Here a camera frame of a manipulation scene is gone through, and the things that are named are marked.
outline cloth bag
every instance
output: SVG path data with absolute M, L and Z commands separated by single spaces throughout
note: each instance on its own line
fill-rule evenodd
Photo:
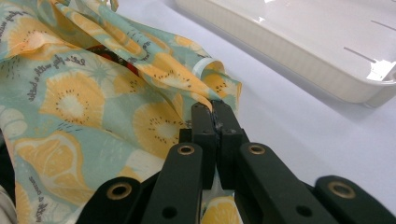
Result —
M 221 62 L 110 3 L 0 3 L 0 128 L 19 223 L 74 223 L 107 180 L 160 171 L 193 104 L 223 100 L 237 111 L 241 84 Z M 232 197 L 205 210 L 205 223 L 221 211 L 240 221 Z

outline white tray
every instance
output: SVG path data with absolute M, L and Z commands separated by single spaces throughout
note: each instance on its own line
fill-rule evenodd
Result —
M 336 97 L 396 95 L 396 0 L 176 0 Z

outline fruit print fabric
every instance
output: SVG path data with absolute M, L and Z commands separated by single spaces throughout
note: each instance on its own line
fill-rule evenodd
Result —
M 69 3 L 0 2 L 0 128 L 22 224 L 73 223 L 107 180 L 156 174 L 193 104 L 237 112 L 241 84 L 198 44 L 117 15 L 115 0 Z

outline table surface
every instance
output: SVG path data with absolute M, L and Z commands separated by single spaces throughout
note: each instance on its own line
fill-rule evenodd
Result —
M 121 15 L 186 36 L 221 60 L 243 83 L 238 119 L 250 141 L 269 146 L 298 178 L 314 185 L 340 175 L 396 214 L 396 97 L 378 108 L 342 102 L 173 0 L 119 3 Z

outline white container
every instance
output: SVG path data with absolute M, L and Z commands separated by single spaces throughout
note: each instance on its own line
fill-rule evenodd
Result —
M 396 95 L 396 0 L 176 0 L 351 103 Z

